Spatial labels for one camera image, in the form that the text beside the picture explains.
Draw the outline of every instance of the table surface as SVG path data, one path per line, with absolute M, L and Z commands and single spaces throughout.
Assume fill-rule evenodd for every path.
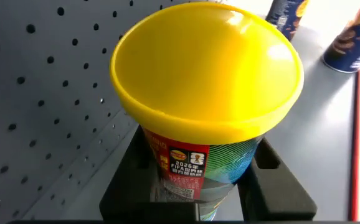
M 316 202 L 315 220 L 346 220 L 356 74 L 341 73 L 320 60 L 318 34 L 301 27 L 292 44 L 305 69 L 305 84 L 293 108 L 266 138 Z M 231 192 L 216 220 L 242 219 Z

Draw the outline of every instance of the pegboard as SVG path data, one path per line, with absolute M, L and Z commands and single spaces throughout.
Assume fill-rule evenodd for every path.
M 116 43 L 184 2 L 0 1 L 0 223 L 57 219 L 76 198 L 136 125 L 110 81 Z

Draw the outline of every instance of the barcode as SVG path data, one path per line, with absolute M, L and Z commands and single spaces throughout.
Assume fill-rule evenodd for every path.
M 281 16 L 280 18 L 278 18 L 277 24 L 279 26 L 284 26 L 286 22 L 287 22 L 287 17 L 286 16 Z
M 182 187 L 176 187 L 173 186 L 171 184 L 169 184 L 168 182 L 164 181 L 163 185 L 166 187 L 166 189 L 170 190 L 171 192 L 180 195 L 182 197 L 186 197 L 186 198 L 194 198 L 194 189 L 184 189 Z

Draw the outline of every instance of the red stripe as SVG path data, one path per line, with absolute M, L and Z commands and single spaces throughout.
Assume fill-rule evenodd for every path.
M 360 144 L 360 71 L 357 73 L 355 111 L 354 111 L 354 151 L 351 180 L 351 221 L 358 221 L 359 218 L 359 144 Z

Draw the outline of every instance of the lid rim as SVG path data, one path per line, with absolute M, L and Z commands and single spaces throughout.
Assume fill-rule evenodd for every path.
M 169 115 L 166 113 L 163 113 L 162 111 L 158 111 L 155 109 L 152 109 L 148 106 L 146 106 L 145 104 L 139 102 L 138 100 L 136 100 L 135 98 L 133 98 L 120 84 L 119 80 L 118 80 L 118 76 L 116 75 L 116 71 L 115 71 L 115 60 L 116 57 L 118 55 L 118 52 L 122 46 L 122 43 L 126 40 L 126 38 L 135 30 L 137 29 L 138 26 L 142 25 L 143 23 L 145 23 L 146 21 L 148 21 L 149 19 L 151 19 L 154 16 L 158 16 L 161 13 L 165 13 L 169 10 L 176 10 L 182 7 L 191 7 L 190 5 L 199 5 L 199 6 L 210 6 L 210 7 L 218 7 L 221 9 L 227 9 L 227 10 L 231 10 L 231 11 L 236 11 L 239 12 L 243 15 L 249 16 L 252 19 L 254 19 L 256 22 L 258 22 L 258 24 L 264 26 L 264 28 L 268 29 L 269 31 L 272 31 L 286 46 L 287 49 L 291 52 L 293 59 L 295 61 L 295 70 L 296 70 L 296 82 L 295 82 L 295 87 L 294 89 L 291 91 L 291 94 L 289 96 L 287 96 L 285 99 L 285 101 L 281 104 L 279 104 L 278 106 L 274 107 L 272 110 L 270 110 L 269 112 L 262 114 L 260 116 L 256 116 L 250 119 L 245 119 L 245 120 L 232 120 L 232 121 L 201 121 L 201 120 L 196 120 L 196 119 L 188 119 L 188 118 L 182 118 L 182 117 L 178 117 L 178 116 L 173 116 L 173 115 Z M 228 5 L 224 5 L 224 4 L 216 4 L 213 2 L 194 2 L 194 3 L 186 3 L 186 4 L 180 4 L 177 6 L 172 6 L 169 8 L 166 8 L 164 10 L 158 11 L 146 18 L 144 18 L 142 21 L 140 21 L 139 23 L 137 23 L 135 26 L 133 26 L 119 41 L 118 45 L 116 46 L 114 53 L 112 55 L 111 58 L 111 65 L 110 65 L 110 73 L 111 73 L 111 81 L 116 89 L 116 92 L 119 94 L 122 104 L 126 104 L 124 105 L 124 107 L 128 110 L 130 115 L 133 115 L 134 118 L 137 120 L 137 122 L 139 122 L 144 128 L 155 132 L 156 134 L 160 134 L 164 137 L 167 138 L 173 138 L 170 134 L 162 134 L 161 131 L 158 130 L 157 127 L 153 127 L 150 125 L 146 125 L 143 123 L 143 121 L 140 121 L 140 119 L 138 119 L 138 117 L 142 116 L 142 117 L 150 117 L 151 119 L 158 119 L 158 120 L 162 120 L 163 123 L 168 122 L 168 123 L 180 123 L 183 126 L 184 129 L 188 129 L 185 128 L 185 126 L 188 127 L 206 127 L 208 129 L 215 129 L 215 128 L 219 128 L 219 127 L 227 127 L 232 129 L 231 127 L 236 127 L 239 126 L 240 124 L 242 124 L 242 126 L 248 126 L 248 124 L 252 124 L 252 123 L 256 123 L 257 121 L 261 120 L 266 120 L 267 117 L 272 117 L 272 116 L 281 116 L 281 114 L 285 111 L 285 114 L 282 116 L 284 117 L 286 115 L 286 113 L 288 112 L 288 110 L 292 107 L 292 105 L 295 103 L 295 101 L 297 100 L 297 98 L 299 97 L 300 93 L 301 93 L 301 89 L 303 88 L 303 66 L 301 63 L 301 60 L 298 56 L 298 53 L 296 52 L 296 50 L 293 48 L 293 46 L 291 45 L 291 43 L 286 39 L 286 37 L 283 36 L 283 34 L 278 31 L 276 28 L 274 28 L 274 26 L 272 26 L 271 24 L 267 23 L 266 21 L 264 21 L 263 19 L 259 18 L 256 15 L 253 15 L 247 11 L 241 10 L 239 8 L 233 7 L 233 6 L 228 6 Z M 226 142 L 225 141 L 219 141 L 219 144 L 229 144 L 229 143 L 234 143 L 234 142 Z

